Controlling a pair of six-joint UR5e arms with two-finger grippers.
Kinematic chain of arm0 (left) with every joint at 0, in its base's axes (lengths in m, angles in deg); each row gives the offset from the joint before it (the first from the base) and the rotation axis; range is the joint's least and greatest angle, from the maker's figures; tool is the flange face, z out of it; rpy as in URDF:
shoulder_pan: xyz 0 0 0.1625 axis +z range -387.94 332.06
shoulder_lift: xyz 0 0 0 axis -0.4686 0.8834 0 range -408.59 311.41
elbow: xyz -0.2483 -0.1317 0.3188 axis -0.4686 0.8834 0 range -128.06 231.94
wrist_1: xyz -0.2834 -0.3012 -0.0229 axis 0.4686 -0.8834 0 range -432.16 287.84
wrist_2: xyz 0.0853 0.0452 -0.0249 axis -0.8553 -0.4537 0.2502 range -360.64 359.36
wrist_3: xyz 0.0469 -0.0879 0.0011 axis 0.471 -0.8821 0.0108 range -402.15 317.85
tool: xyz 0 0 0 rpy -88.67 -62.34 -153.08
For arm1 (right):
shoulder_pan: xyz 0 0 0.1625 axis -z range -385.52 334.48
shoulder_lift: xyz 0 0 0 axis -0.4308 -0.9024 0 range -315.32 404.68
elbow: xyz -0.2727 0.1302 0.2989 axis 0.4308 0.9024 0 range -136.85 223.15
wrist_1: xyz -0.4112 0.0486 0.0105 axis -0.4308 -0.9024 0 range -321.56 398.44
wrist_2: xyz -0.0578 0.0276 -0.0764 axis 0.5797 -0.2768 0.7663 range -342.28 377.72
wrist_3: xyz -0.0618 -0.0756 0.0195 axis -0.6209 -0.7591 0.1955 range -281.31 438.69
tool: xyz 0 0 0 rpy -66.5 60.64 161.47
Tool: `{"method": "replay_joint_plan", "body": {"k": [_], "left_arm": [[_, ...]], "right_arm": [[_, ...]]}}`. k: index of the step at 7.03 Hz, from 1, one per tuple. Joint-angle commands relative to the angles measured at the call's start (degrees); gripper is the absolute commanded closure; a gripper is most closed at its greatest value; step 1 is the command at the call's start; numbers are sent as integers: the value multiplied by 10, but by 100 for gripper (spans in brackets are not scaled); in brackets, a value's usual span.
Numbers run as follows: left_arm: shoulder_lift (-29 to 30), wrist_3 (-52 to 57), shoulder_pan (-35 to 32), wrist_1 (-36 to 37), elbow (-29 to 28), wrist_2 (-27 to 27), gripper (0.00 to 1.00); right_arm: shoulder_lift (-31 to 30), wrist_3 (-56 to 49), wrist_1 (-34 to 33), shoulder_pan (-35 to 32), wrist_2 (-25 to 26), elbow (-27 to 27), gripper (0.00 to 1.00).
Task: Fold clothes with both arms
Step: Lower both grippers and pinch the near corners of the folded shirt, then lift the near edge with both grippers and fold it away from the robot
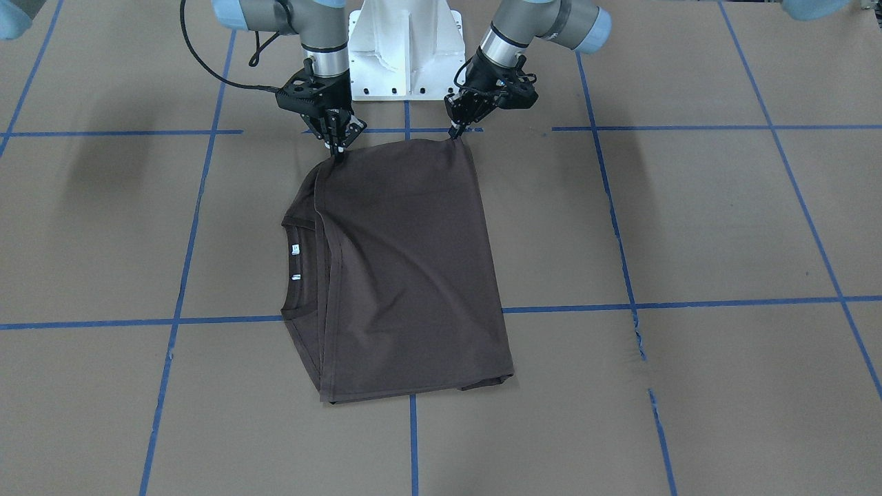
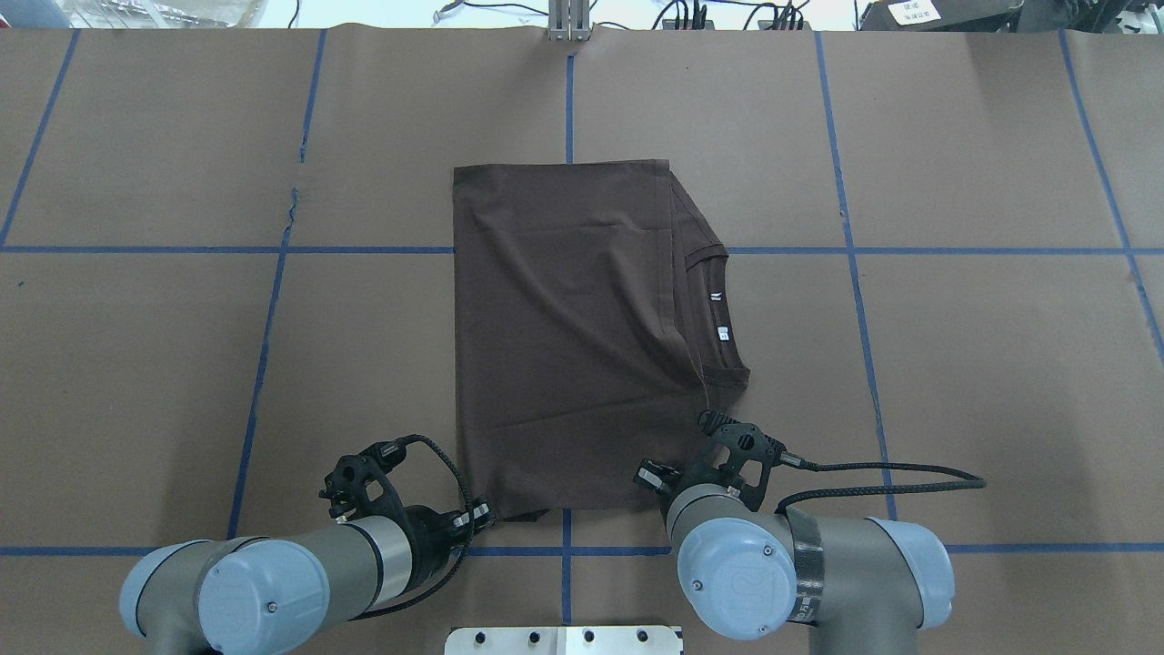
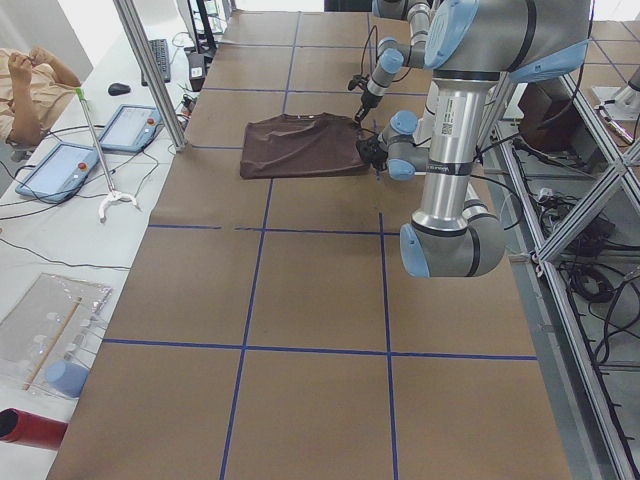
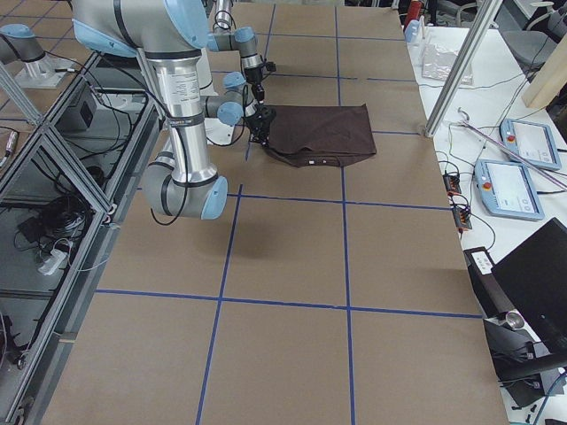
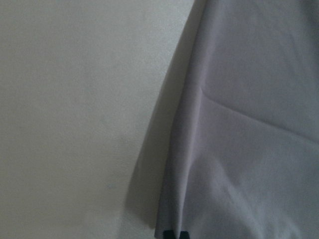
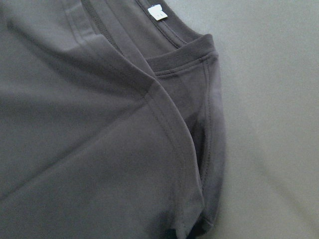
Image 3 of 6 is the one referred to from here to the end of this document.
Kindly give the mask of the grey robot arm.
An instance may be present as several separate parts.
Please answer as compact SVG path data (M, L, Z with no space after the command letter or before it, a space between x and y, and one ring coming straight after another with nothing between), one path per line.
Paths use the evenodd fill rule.
M505 239L470 184L489 91L500 81L530 83L580 67L587 1L376 1L373 13L404 20L411 41L385 39L362 89L357 118L376 107L402 67L432 74L437 99L417 117L396 113L371 139L391 177L425 174L420 207L400 230L405 270L415 277L474 277L500 262Z
M372 13L382 19L401 20L409 24L410 39L402 44L393 37L381 39L374 48L376 64L369 74L361 69L349 81L347 89L362 91L361 105L354 121L361 124L368 113L375 109L395 77L403 68L425 69L426 43L431 23L440 1L373 1Z

